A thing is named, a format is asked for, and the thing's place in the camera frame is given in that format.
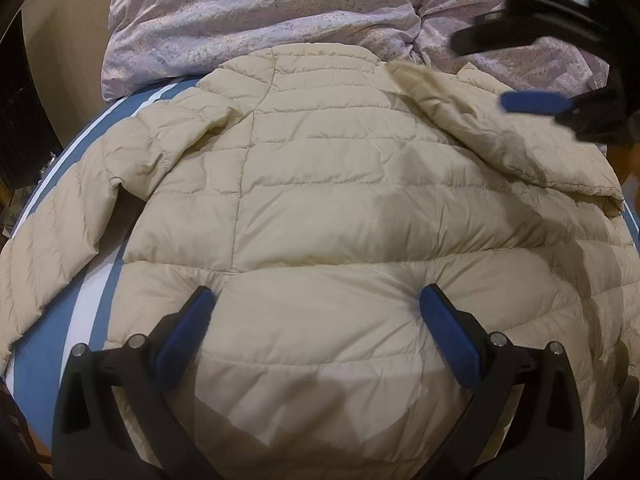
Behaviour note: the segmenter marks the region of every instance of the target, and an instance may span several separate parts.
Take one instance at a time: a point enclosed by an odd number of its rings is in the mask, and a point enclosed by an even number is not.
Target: blue mattress
[[[110,126],[156,100],[174,97],[194,86],[199,79],[190,77],[157,84],[111,105],[76,137],[49,170],[29,200],[17,228],[33,213],[62,174]],[[624,191],[628,197],[635,196],[633,186],[625,186]],[[638,215],[628,206],[623,215],[636,247],[640,247]],[[49,447],[56,396],[70,348],[77,342],[87,342],[92,350],[101,350],[106,340],[111,300],[122,268],[126,240],[127,234],[123,233],[107,254],[103,254],[100,246],[100,255],[58,294],[43,316],[18,342],[14,358],[7,368],[5,375],[9,390],[28,422]]]

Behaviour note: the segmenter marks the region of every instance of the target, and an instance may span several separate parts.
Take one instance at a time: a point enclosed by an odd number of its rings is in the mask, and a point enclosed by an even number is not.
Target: pink comforter
[[[467,61],[516,89],[566,96],[603,86],[608,66],[551,38],[456,58],[452,32],[505,0],[112,0],[102,94],[111,100],[157,80],[211,72],[219,63],[283,43],[359,44],[456,72]]]

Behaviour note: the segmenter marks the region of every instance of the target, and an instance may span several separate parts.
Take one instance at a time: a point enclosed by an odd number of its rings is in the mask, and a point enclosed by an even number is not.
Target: black cabinet
[[[35,184],[62,151],[27,62],[20,12],[0,41],[0,178],[9,189]]]

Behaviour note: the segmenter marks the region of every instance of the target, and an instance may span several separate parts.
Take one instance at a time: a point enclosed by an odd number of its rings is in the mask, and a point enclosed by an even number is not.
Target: blue gripper pad
[[[456,309],[434,285],[420,294],[420,314],[458,384],[476,390],[482,383],[478,349],[456,319]]]
[[[191,305],[171,332],[154,360],[156,385],[161,391],[173,390],[200,347],[216,304],[213,292],[201,287],[190,298]]]
[[[553,92],[505,92],[500,96],[500,106],[512,114],[556,116],[570,110],[574,102]]]

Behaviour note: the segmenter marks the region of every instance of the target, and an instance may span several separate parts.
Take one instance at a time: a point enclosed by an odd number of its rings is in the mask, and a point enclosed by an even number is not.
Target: robotic arm
[[[148,336],[135,334],[112,350],[92,352],[83,343],[72,348],[54,418],[56,480],[223,480],[163,397],[178,385],[200,346],[214,303],[213,293],[201,286]],[[562,344],[525,348],[500,332],[489,334],[437,285],[424,288],[419,306],[444,360],[473,396],[412,480],[582,480],[580,398]],[[476,466],[519,384],[518,409],[498,455]],[[138,456],[113,386],[122,387],[161,468]]]
[[[578,140],[640,142],[640,0],[507,0],[451,39],[460,56],[531,44],[553,36],[601,57],[607,86],[567,99],[549,92],[507,92],[508,112],[554,116]]]

